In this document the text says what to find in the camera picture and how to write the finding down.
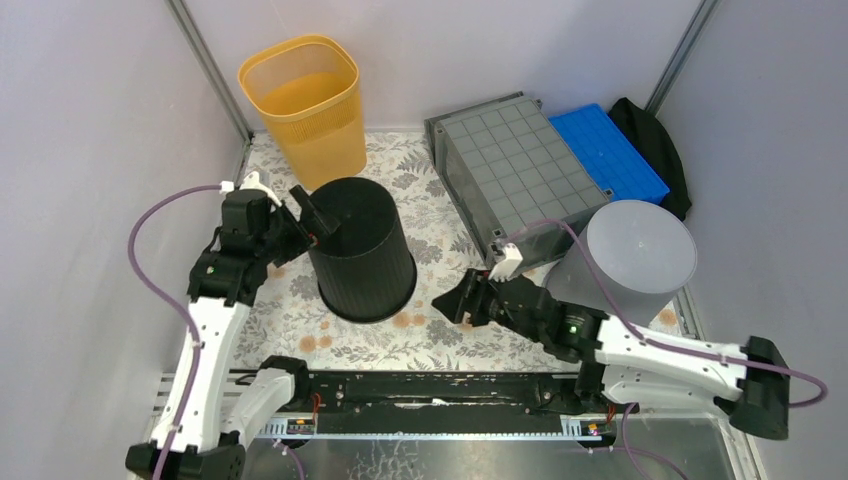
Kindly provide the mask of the blue plastic divided crate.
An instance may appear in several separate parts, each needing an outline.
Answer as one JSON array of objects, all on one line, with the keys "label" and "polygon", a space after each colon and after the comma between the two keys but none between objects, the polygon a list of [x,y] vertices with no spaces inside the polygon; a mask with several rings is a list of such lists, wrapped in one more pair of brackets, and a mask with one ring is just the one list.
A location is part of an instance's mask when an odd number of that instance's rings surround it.
[{"label": "blue plastic divided crate", "polygon": [[670,189],[598,104],[549,118],[610,200],[661,204]]}]

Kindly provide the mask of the large grey plastic crate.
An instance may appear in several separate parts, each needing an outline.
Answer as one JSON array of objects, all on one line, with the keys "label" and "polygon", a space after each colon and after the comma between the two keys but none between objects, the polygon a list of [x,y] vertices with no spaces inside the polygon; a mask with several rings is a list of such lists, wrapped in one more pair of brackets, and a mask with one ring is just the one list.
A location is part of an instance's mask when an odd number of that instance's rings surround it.
[{"label": "large grey plastic crate", "polygon": [[540,101],[515,92],[424,122],[434,168],[488,267],[512,243],[518,272],[562,258],[609,196],[582,166]]}]

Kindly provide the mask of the yellow slatted waste bin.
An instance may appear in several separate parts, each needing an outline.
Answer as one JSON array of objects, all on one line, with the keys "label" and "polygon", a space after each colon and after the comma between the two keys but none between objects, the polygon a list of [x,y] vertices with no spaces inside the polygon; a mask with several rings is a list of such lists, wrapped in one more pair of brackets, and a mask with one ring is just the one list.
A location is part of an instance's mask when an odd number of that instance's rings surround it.
[{"label": "yellow slatted waste bin", "polygon": [[238,82],[304,188],[365,168],[360,71],[335,40],[303,35],[262,50],[244,61]]}]

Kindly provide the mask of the grey plastic waste bin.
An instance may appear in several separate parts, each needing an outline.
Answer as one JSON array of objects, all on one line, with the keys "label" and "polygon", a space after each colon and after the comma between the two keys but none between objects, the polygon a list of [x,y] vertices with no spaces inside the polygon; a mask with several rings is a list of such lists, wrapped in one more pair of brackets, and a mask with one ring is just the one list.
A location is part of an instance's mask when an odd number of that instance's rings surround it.
[{"label": "grey plastic waste bin", "polygon": [[607,289],[626,319],[648,326],[692,278],[695,241],[667,210],[644,201],[619,200],[600,208],[579,235],[588,253],[568,250],[544,280],[561,301],[612,313]]}]

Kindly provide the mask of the black plastic waste bin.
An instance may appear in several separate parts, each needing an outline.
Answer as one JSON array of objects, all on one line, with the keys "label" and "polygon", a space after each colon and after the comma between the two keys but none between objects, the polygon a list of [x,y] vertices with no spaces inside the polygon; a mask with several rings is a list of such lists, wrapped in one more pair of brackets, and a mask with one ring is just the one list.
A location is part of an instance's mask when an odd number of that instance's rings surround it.
[{"label": "black plastic waste bin", "polygon": [[400,312],[415,291],[417,266],[390,192],[373,180],[347,177],[321,186],[311,200],[339,222],[309,252],[324,304],[359,324]]}]

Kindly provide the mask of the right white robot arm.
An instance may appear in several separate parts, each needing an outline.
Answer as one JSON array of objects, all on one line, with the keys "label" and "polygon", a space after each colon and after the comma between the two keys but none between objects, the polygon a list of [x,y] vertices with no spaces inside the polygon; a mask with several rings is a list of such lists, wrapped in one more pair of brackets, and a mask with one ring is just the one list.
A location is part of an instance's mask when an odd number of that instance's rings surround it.
[{"label": "right white robot arm", "polygon": [[454,324],[496,323],[561,361],[580,364],[573,396],[583,410],[597,412],[609,402],[704,408],[724,413],[731,426],[755,437],[789,435],[790,378],[769,339],[718,344],[628,330],[620,319],[557,300],[523,276],[497,282],[475,269],[431,304]]}]

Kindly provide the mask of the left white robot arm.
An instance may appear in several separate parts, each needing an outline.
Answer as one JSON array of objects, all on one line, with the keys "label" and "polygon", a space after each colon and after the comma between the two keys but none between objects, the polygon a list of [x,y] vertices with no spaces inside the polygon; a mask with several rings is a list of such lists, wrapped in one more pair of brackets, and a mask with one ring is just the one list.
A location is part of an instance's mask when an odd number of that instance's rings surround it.
[{"label": "left white robot arm", "polygon": [[125,467],[140,479],[238,479],[246,451],[281,408],[318,407],[303,360],[271,356],[253,375],[228,418],[222,418],[223,390],[236,338],[254,306],[270,265],[282,266],[328,239],[339,223],[295,186],[289,193],[301,213],[294,216],[266,186],[223,182],[221,224],[189,274],[188,300],[179,301],[142,271],[136,241],[158,210],[205,186],[175,193],[147,210],[133,225],[127,254],[136,276],[173,307],[187,334],[168,400],[150,439],[131,446]]}]

